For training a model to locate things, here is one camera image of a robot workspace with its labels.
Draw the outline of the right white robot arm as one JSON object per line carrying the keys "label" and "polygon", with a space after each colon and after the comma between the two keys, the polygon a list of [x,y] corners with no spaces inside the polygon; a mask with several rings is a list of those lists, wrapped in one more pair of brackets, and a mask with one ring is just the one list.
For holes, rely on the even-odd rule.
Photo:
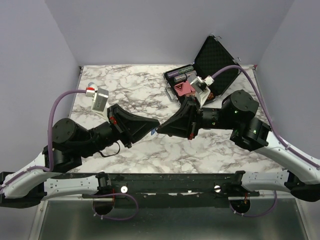
{"label": "right white robot arm", "polygon": [[310,155],[277,139],[269,124],[256,117],[259,103],[244,90],[227,96],[221,108],[200,107],[187,97],[179,110],[162,123],[157,133],[194,139],[200,129],[231,130],[236,146],[259,153],[285,169],[274,173],[244,172],[230,183],[230,191],[241,196],[259,190],[281,191],[306,201],[320,199],[320,164]]}

